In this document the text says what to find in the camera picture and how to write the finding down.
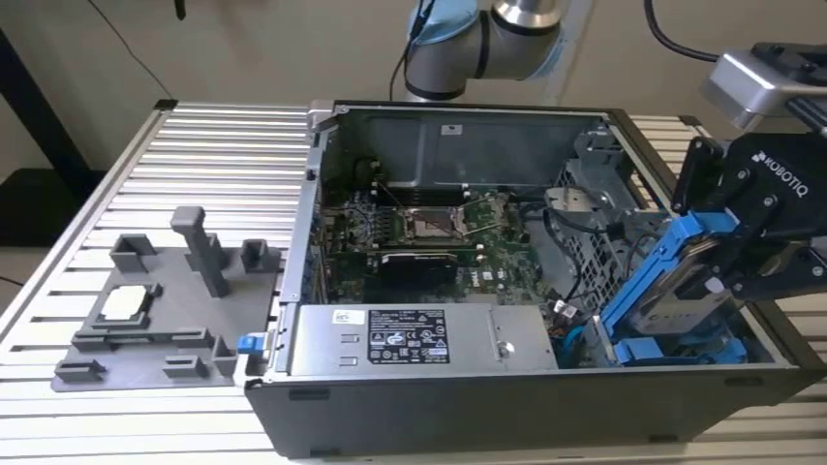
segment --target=robotiq logo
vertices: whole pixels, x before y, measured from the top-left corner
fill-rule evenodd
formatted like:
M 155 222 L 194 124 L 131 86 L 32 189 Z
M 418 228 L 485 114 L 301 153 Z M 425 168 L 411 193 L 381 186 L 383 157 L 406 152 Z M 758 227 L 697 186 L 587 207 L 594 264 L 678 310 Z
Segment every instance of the robotiq logo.
M 790 172 L 790 170 L 787 170 L 781 165 L 781 163 L 773 160 L 773 158 L 769 157 L 763 151 L 761 151 L 753 156 L 753 161 L 763 163 L 766 167 L 770 168 L 770 171 L 773 171 L 775 175 L 781 177 L 781 180 L 785 181 L 790 188 L 797 192 L 799 199 L 805 198 L 807 192 L 810 192 L 810 188 L 805 185 L 802 180 Z

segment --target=beige wall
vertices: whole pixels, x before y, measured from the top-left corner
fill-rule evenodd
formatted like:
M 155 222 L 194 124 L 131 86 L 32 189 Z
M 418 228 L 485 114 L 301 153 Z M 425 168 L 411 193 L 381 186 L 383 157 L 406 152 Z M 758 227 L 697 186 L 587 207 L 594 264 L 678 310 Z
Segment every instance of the beige wall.
M 98 4 L 178 99 L 305 105 L 315 98 L 387 99 L 417 5 L 190 0 L 189 16 L 178 21 L 171 0 Z M 161 89 L 86 1 L 3 0 L 0 27 L 82 152 L 98 167 L 109 166 L 163 97 Z M 533 103 L 543 84 L 478 83 L 470 98 Z
M 695 113 L 725 129 L 695 90 L 710 65 L 655 43 L 642 0 L 595 1 L 562 103 Z M 415 5 L 414 0 L 190 0 L 189 17 L 179 22 L 170 0 L 98 3 L 178 99 L 294 104 L 386 98 Z M 827 42 L 822 0 L 655 3 L 665 29 L 694 47 Z M 86 1 L 2 0 L 0 27 L 82 152 L 106 168 L 163 97 L 161 89 Z M 545 99 L 545 81 L 470 85 L 471 102 L 543 104 Z M 4 107 L 0 151 L 0 175 L 46 163 Z
M 642 0 L 597 2 L 561 103 L 613 106 L 646 114 L 693 114 L 717 135 L 733 135 L 698 92 L 713 65 L 683 58 L 658 44 L 646 27 Z M 705 51 L 749 48 L 755 42 L 827 43 L 823 0 L 654 3 L 667 35 Z

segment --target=white sticker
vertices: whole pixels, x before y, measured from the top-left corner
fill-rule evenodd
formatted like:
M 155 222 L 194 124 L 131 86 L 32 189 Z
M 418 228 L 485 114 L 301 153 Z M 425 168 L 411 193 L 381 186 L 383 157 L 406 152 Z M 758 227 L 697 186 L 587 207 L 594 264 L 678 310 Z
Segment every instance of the white sticker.
M 334 310 L 334 325 L 365 325 L 365 310 Z
M 462 136 L 463 125 L 462 124 L 443 124 L 441 133 L 443 136 Z
M 566 318 L 574 318 L 574 316 L 577 315 L 577 313 L 578 313 L 578 309 L 577 309 L 575 307 L 573 307 L 573 306 L 569 306 L 569 308 L 566 308 L 566 309 L 563 310 L 563 316 L 565 316 Z

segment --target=wire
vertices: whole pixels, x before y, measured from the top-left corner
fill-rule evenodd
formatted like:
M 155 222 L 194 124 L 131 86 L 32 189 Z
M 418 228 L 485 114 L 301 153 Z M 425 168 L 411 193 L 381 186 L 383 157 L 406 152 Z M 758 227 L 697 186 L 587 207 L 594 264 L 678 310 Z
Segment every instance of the wire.
M 98 4 L 95 3 L 95 0 L 87 0 L 87 2 L 90 2 L 90 5 L 93 5 L 93 8 L 95 8 L 95 11 L 99 12 L 99 15 L 102 16 L 103 20 L 106 21 L 106 24 L 109 24 L 110 29 L 113 30 L 113 32 L 118 36 L 118 39 L 121 39 L 121 43 L 127 48 L 127 52 L 130 53 L 130 55 L 133 56 L 135 61 L 138 61 L 139 65 L 142 65 L 142 68 L 145 68 L 145 71 L 153 76 L 153 79 L 155 79 L 155 82 L 158 83 L 161 88 L 165 90 L 165 93 L 167 94 L 167 97 L 171 100 L 174 100 L 173 99 L 173 92 L 170 92 L 170 89 L 167 89 L 167 86 L 165 85 L 165 83 L 161 81 L 161 79 L 158 78 L 158 76 L 155 75 L 155 73 L 153 72 L 150 67 L 145 64 L 145 62 L 142 61 L 142 58 L 139 58 L 139 56 L 133 51 L 133 48 L 130 47 L 130 44 L 127 43 L 127 40 L 125 39 L 125 36 L 122 36 L 121 32 L 118 32 L 118 28 L 113 24 L 113 21 L 109 20 L 109 17 L 106 17 L 105 12 L 102 11 L 102 9 L 98 6 Z
M 574 264 L 575 273 L 577 273 L 575 278 L 574 278 L 574 285 L 571 286 L 571 290 L 569 291 L 569 294 L 563 298 L 563 302 L 567 302 L 575 296 L 578 288 L 581 287 L 581 283 L 583 282 L 583 265 L 581 265 L 581 262 L 578 261 L 578 258 L 575 257 L 574 253 L 571 252 L 569 247 L 566 247 L 566 244 L 563 244 L 563 242 L 558 238 L 558 234 L 555 233 L 555 230 L 553 229 L 553 215 L 550 213 L 550 210 L 551 210 L 550 208 L 546 208 L 543 210 L 543 226 L 546 228 L 546 233 L 549 234 L 549 237 L 555 242 L 555 245 L 558 246 L 562 253 L 571 260 L 571 263 Z
M 583 292 L 583 293 L 581 293 L 578 295 L 574 295 L 571 297 L 571 299 L 574 300 L 575 298 L 583 298 L 583 297 L 586 297 L 586 296 L 589 296 L 591 294 L 597 294 L 597 293 L 598 293 L 598 289 L 591 289 L 591 290 L 589 290 L 589 291 L 586 291 L 586 292 Z
M 603 234 L 603 233 L 606 233 L 606 229 L 590 228 L 589 226 L 583 226 L 583 225 L 575 223 L 569 218 L 566 218 L 566 216 L 555 208 L 553 208 L 551 206 L 549 207 L 549 211 L 555 216 L 555 219 L 561 223 L 563 223 L 566 226 L 569 226 L 573 230 L 577 230 L 581 233 L 587 233 L 587 234 Z
M 694 58 L 695 60 L 706 61 L 709 63 L 715 63 L 719 60 L 719 56 L 715 53 L 695 50 L 694 48 L 689 48 L 687 46 L 682 46 L 681 44 L 673 42 L 658 25 L 653 0 L 643 0 L 643 11 L 646 12 L 646 23 L 649 24 L 649 30 L 663 47 L 670 49 L 677 54 Z
M 397 196 L 391 193 L 391 191 L 389 190 L 389 188 L 386 187 L 386 184 L 383 184 L 382 182 L 377 181 L 377 185 L 379 187 L 383 188 L 383 191 L 386 191 L 389 193 L 389 196 L 391 197 L 393 201 L 397 203 L 397 205 L 399 206 L 399 208 L 405 209 L 405 205 L 402 204 L 402 202 L 399 201 L 399 199 L 397 198 Z
M 525 219 L 526 213 L 529 213 L 530 211 L 534 211 L 534 210 L 541 210 L 543 208 L 546 208 L 546 203 L 545 202 L 527 203 L 517 211 L 517 216 L 519 216 L 521 219 Z
M 569 334 L 566 334 L 566 338 L 563 339 L 563 352 L 566 354 L 571 350 L 571 346 L 574 346 L 574 341 L 578 339 L 578 336 L 583 333 L 583 329 L 583 326 L 579 325 L 569 331 Z
M 530 197 L 530 196 L 511 196 L 510 197 L 510 202 L 514 203 L 527 203 L 527 202 L 545 202 L 546 198 L 543 197 Z
M 23 287 L 23 283 L 20 281 L 12 278 L 7 278 L 6 276 L 0 276 L 0 281 L 6 281 L 7 283 L 14 284 L 15 286 Z
M 426 7 L 426 0 L 419 0 L 419 6 L 417 7 L 417 16 L 414 17 L 414 24 L 411 25 L 411 33 L 409 34 L 409 42 L 405 45 L 402 56 L 399 57 L 399 61 L 397 61 L 397 66 L 393 69 L 391 82 L 389 84 L 389 100 L 391 102 L 394 101 L 394 84 L 397 82 L 397 75 L 399 74 L 399 69 L 402 68 L 403 64 L 407 71 L 409 54 L 411 53 L 411 48 L 414 48 L 414 41 L 417 41 L 417 38 L 423 33 L 423 29 L 426 27 L 426 24 L 429 23 L 429 19 L 431 18 L 431 12 L 434 11 L 435 3 L 437 0 L 431 0 L 429 7 Z
M 633 242 L 633 247 L 630 247 L 630 252 L 626 256 L 626 266 L 623 266 L 623 279 L 626 281 L 629 281 L 630 273 L 633 272 L 633 258 L 635 257 L 635 254 L 638 253 L 638 250 L 641 249 L 643 245 L 643 240 L 646 238 L 655 240 L 661 239 L 658 234 L 655 234 L 654 232 L 642 232 L 638 239 L 635 239 L 635 242 Z
M 353 161 L 353 165 L 351 165 L 351 185 L 353 185 L 354 187 L 358 187 L 358 184 L 357 184 L 357 175 L 358 175 L 358 170 L 359 170 L 359 164 L 361 164 L 362 162 L 367 162 L 367 161 L 370 161 L 370 162 L 371 162 L 371 164 L 373 164 L 374 162 L 379 162 L 379 160 L 377 160 L 377 157 L 371 157 L 371 156 L 361 156 L 361 157 L 357 157 L 357 158 L 355 158 L 355 160 Z
M 550 186 L 547 184 L 538 184 L 537 186 L 527 188 L 522 192 L 515 192 L 514 197 L 519 199 L 521 197 L 527 196 L 529 194 L 534 194 L 535 192 L 541 190 L 547 190 L 547 189 L 550 189 Z

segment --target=power supply label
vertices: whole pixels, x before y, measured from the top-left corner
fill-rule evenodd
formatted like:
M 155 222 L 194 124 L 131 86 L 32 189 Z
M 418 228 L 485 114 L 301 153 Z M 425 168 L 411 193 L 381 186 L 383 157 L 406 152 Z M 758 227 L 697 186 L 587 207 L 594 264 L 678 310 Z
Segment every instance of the power supply label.
M 371 310 L 371 363 L 450 363 L 445 310 Z

